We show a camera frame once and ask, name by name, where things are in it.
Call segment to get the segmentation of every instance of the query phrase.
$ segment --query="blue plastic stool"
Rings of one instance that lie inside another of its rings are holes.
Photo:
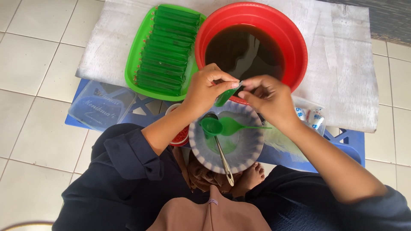
[[[77,88],[76,94],[74,95],[73,101],[77,98],[80,94],[82,89],[86,86],[89,82],[87,79],[82,79],[80,81],[79,87]],[[153,115],[151,111],[147,108],[145,104],[154,101],[153,98],[145,98],[140,100],[137,98],[136,103],[131,106],[130,111],[122,121],[122,123],[134,123],[140,125],[142,127],[146,127],[153,122],[157,121],[161,117],[164,116],[165,113],[160,113],[158,115]],[[167,106],[171,106],[174,102],[163,101]],[[141,109],[146,113],[146,115],[139,115],[134,114],[133,110],[141,107]],[[83,123],[79,122],[78,120],[74,119],[73,117],[67,115],[65,124],[72,125],[76,127],[84,127],[87,129],[91,129],[84,125]],[[342,131],[336,137],[333,137],[327,130],[324,133],[324,137],[329,140],[332,144],[337,146],[343,152],[348,154],[358,163],[365,167],[365,147],[364,147],[364,133],[357,132],[352,130],[345,130],[340,129]],[[187,143],[184,147],[189,148],[190,144]],[[257,159],[259,162],[267,163],[267,164],[275,164],[275,165],[284,165],[289,168],[293,169],[300,169],[304,171],[316,172],[315,168],[309,162],[293,162],[291,160],[291,156],[287,152],[280,152],[275,150],[273,147],[265,145],[263,146],[263,150],[261,152],[260,157]]]

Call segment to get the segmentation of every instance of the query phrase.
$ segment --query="dark navy sleeve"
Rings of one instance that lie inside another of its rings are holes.
[[[390,186],[386,187],[388,192],[384,196],[340,204],[347,230],[411,231],[411,210],[405,197]]]
[[[162,179],[162,162],[140,129],[108,139],[104,146],[107,152],[63,192],[52,230],[127,230],[134,189],[147,178]]]

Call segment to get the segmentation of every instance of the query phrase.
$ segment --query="person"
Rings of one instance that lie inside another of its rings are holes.
[[[223,82],[213,85],[216,80]],[[186,170],[169,143],[238,82],[217,65],[207,65],[193,75],[177,109],[145,128],[134,124],[108,128],[92,148],[88,170],[63,192],[64,205],[52,230],[209,230],[211,226],[202,222],[212,221],[213,227],[224,223],[236,230],[256,230],[252,227],[258,224],[263,226],[258,230],[276,231],[411,230],[405,197],[301,123],[289,87],[270,76],[244,80],[238,96],[289,137],[318,173],[278,165],[265,177],[261,165],[254,163],[229,194],[220,195],[231,204],[217,205],[213,196],[220,197],[213,187],[211,193],[191,192],[183,175]],[[215,219],[207,220],[208,213],[198,210],[207,202]],[[215,208],[230,212],[216,215]],[[261,217],[265,223],[254,222]],[[200,227],[185,227],[195,224]]]

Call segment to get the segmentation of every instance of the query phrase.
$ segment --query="plastic bowl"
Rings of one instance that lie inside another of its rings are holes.
[[[206,49],[210,40],[221,30],[237,24],[253,25],[265,31],[279,45],[284,55],[285,67],[281,80],[293,92],[304,78],[307,70],[308,54],[304,38],[297,26],[280,11],[256,2],[237,2],[213,12],[201,25],[195,43],[198,68],[206,64]],[[231,101],[247,102],[231,96]]]
[[[210,111],[216,113],[219,117],[232,117],[244,125],[262,127],[257,113],[248,105],[228,101],[222,107],[213,106],[208,112]],[[204,115],[190,124],[188,136],[191,149],[194,156],[206,168],[216,173],[225,174],[217,147],[214,146],[214,150],[211,150],[207,146],[204,131],[199,124],[199,120]],[[227,144],[229,142],[235,145],[231,152],[224,153],[232,173],[238,173],[249,168],[260,156],[264,145],[262,129],[244,128],[232,136],[217,135],[217,138],[223,151],[228,148]],[[213,137],[208,141],[215,143]]]

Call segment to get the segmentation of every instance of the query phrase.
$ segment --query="metal spoon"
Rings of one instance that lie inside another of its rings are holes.
[[[207,113],[203,118],[211,117],[218,120],[217,115],[214,112]],[[231,186],[234,186],[234,178],[233,174],[231,173],[231,168],[224,156],[223,150],[221,149],[220,142],[218,141],[217,136],[214,136],[215,142],[217,143],[218,151],[220,152],[221,162],[223,163],[224,172],[226,173],[227,180],[229,181]]]

